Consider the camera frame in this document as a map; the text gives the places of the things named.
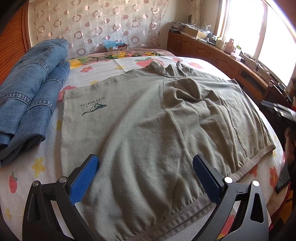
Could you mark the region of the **person's right hand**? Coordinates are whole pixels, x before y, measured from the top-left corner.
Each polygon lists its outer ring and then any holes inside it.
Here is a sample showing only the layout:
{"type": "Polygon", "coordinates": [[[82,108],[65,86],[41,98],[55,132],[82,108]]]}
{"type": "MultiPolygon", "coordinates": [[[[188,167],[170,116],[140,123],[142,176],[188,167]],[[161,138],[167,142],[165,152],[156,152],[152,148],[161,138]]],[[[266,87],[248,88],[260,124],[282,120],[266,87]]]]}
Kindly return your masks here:
{"type": "Polygon", "coordinates": [[[285,130],[285,160],[291,165],[295,162],[295,141],[292,139],[290,128],[285,130]]]}

